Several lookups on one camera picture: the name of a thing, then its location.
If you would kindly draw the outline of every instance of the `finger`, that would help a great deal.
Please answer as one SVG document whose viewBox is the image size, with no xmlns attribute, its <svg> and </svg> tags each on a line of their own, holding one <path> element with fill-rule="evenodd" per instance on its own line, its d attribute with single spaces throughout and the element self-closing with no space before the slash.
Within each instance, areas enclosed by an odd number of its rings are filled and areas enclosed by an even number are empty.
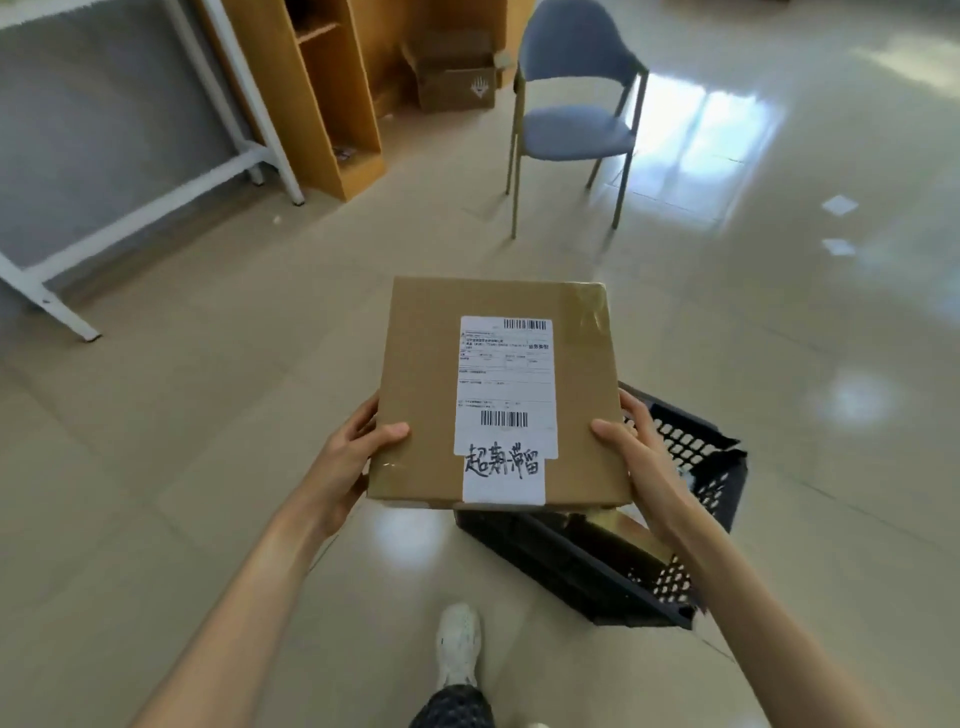
<svg viewBox="0 0 960 728">
<path fill-rule="evenodd" d="M 357 437 L 363 437 L 364 435 L 370 434 L 376 429 L 376 416 L 374 415 L 371 420 L 363 425 L 363 429 L 357 432 Z"/>
<path fill-rule="evenodd" d="M 612 445 L 620 453 L 630 471 L 642 467 L 649 450 L 630 433 L 627 426 L 606 420 L 594 420 L 590 423 L 590 429 L 593 430 L 594 435 Z"/>
<path fill-rule="evenodd" d="M 369 435 L 364 435 L 354 440 L 350 443 L 350 446 L 359 451 L 364 459 L 367 459 L 380 448 L 384 448 L 392 443 L 398 443 L 409 434 L 410 426 L 406 423 L 380 425 Z"/>
<path fill-rule="evenodd" d="M 376 410 L 380 405 L 380 390 L 377 390 L 372 396 L 363 402 L 354 410 L 353 414 L 347 418 L 341 429 L 347 435 L 347 439 L 352 440 L 357 432 L 373 419 Z"/>
<path fill-rule="evenodd" d="M 638 400 L 629 392 L 620 390 L 620 406 L 630 413 L 636 427 L 636 434 L 640 442 L 648 448 L 665 449 L 663 438 L 657 432 L 657 426 L 654 424 L 653 417 L 650 416 L 650 410 L 647 405 Z"/>
<path fill-rule="evenodd" d="M 363 494 L 367 492 L 367 486 L 369 481 L 365 475 L 361 475 L 357 478 L 356 482 L 350 486 L 350 489 L 344 494 L 344 497 L 341 499 L 341 504 L 347 509 L 349 513 L 353 510 L 353 506 L 357 504 L 357 500 L 360 499 Z"/>
</svg>

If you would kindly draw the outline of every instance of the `barcode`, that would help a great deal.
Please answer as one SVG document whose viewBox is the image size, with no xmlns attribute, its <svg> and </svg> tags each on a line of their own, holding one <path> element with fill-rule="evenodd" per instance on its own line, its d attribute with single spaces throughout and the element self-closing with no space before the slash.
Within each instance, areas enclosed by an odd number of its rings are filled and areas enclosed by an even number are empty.
<svg viewBox="0 0 960 728">
<path fill-rule="evenodd" d="M 545 319 L 504 319 L 504 328 L 533 328 L 539 331 L 546 331 Z"/>
<path fill-rule="evenodd" d="M 526 427 L 526 412 L 507 412 L 499 409 L 480 411 L 480 425 L 487 427 Z"/>
</svg>

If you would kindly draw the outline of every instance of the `foot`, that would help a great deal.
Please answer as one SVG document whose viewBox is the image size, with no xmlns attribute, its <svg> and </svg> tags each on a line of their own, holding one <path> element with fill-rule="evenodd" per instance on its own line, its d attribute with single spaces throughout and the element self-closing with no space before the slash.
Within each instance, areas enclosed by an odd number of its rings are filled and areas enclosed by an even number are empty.
<svg viewBox="0 0 960 728">
<path fill-rule="evenodd" d="M 452 604 L 440 616 L 437 630 L 437 690 L 450 685 L 477 687 L 476 665 L 480 657 L 480 615 L 468 604 Z"/>
</svg>

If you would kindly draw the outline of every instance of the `chair seat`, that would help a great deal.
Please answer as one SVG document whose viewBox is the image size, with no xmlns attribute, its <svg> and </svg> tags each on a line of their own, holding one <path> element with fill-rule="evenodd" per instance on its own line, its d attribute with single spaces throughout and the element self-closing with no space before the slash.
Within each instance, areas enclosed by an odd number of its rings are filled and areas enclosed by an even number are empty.
<svg viewBox="0 0 960 728">
<path fill-rule="evenodd" d="M 534 109 L 523 116 L 523 153 L 571 161 L 629 154 L 636 137 L 609 111 L 593 106 Z"/>
</svg>

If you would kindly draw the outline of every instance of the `cardboard box on floor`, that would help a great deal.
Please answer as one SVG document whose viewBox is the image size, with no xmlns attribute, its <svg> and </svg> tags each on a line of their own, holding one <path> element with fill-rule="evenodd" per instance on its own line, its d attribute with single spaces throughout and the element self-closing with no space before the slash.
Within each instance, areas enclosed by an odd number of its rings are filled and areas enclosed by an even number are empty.
<svg viewBox="0 0 960 728">
<path fill-rule="evenodd" d="M 369 496 L 432 508 L 577 510 L 630 500 L 589 430 L 620 418 L 599 283 L 396 278 Z"/>
<path fill-rule="evenodd" d="M 496 72 L 510 65 L 509 55 L 495 53 L 490 33 L 480 30 L 429 31 L 402 51 L 417 76 L 424 111 L 492 109 Z"/>
</svg>

